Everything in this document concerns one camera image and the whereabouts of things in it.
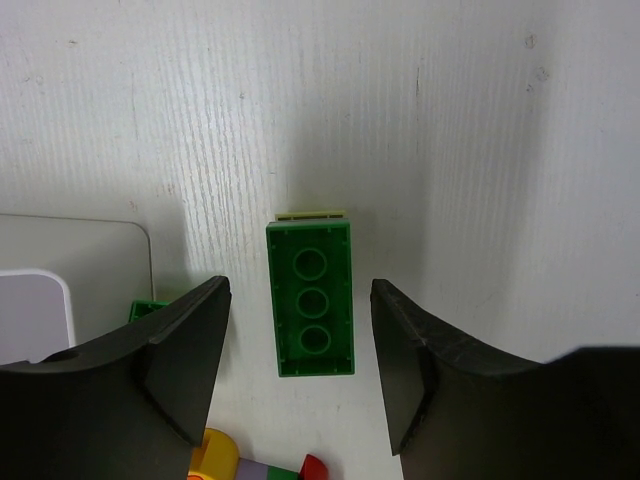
white plastic container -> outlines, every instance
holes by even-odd
[[[38,362],[108,333],[152,294],[138,225],[0,215],[0,364]]]

purple toy piece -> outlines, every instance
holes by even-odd
[[[235,480],[267,480],[269,467],[264,463],[240,459]]]

red toy piece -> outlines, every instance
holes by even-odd
[[[304,458],[299,475],[300,480],[329,480],[329,470],[313,455],[307,455]]]

green rectangular block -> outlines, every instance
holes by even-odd
[[[162,307],[169,305],[169,302],[150,302],[147,300],[135,300],[131,304],[131,312],[129,313],[129,323],[139,318],[149,315],[150,313],[160,310]]]
[[[349,220],[267,226],[281,377],[354,373]]]
[[[298,480],[298,474],[291,470],[269,467],[267,470],[267,480]]]

white table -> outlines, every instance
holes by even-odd
[[[637,2],[5,0],[0,212],[130,220],[164,298],[232,282],[210,425],[401,478],[368,307],[386,277],[546,360],[638,343]],[[279,379],[264,227],[353,221],[352,377]]]

